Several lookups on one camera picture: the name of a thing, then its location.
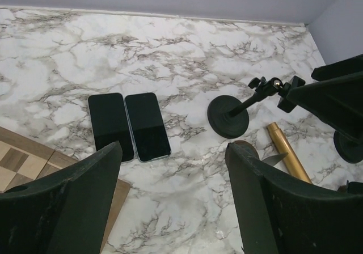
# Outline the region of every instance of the black stand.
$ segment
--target black stand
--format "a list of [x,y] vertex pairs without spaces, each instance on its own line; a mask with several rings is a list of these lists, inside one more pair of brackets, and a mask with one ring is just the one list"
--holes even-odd
[[243,103],[230,95],[219,96],[210,102],[208,121],[213,130],[222,137],[233,139],[243,135],[250,123],[247,108],[283,89],[278,78],[272,78],[268,82],[263,77],[254,78],[248,86],[256,88],[256,92]]
[[336,151],[346,162],[358,163],[363,160],[363,144],[351,141],[341,133],[334,133],[334,145]]

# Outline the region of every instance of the round black base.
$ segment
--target round black base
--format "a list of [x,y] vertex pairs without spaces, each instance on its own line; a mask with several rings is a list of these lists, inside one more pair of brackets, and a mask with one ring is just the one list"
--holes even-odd
[[234,139],[246,132],[250,123],[246,109],[235,117],[226,115],[228,111],[239,105],[241,102],[229,95],[221,95],[210,102],[207,111],[208,121],[217,134],[227,139]]
[[334,145],[346,162],[358,163],[363,160],[363,145],[352,142],[338,131],[334,133]]

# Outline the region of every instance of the brass tube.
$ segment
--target brass tube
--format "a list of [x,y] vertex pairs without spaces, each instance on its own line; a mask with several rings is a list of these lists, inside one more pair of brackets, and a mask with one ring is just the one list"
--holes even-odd
[[305,182],[311,183],[309,176],[307,175],[304,167],[300,160],[297,158],[294,150],[292,149],[289,141],[286,139],[284,132],[273,122],[267,126],[268,133],[275,144],[279,153],[288,153],[284,158],[284,163],[288,169],[290,175],[301,179]]

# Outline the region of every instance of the chessboard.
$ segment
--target chessboard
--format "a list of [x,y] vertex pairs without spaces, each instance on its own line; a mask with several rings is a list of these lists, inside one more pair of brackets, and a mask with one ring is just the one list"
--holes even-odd
[[[76,159],[0,127],[0,193],[57,172],[76,162]],[[101,250],[129,191],[130,184],[118,179]]]

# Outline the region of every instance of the black smartphone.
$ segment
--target black smartphone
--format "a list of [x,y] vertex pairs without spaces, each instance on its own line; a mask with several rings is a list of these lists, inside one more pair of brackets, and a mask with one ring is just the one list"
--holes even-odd
[[170,144],[156,95],[128,95],[125,102],[139,160],[148,162],[169,156]]
[[123,149],[122,162],[134,158],[131,133],[124,98],[121,94],[99,94],[88,97],[96,150],[119,141]]

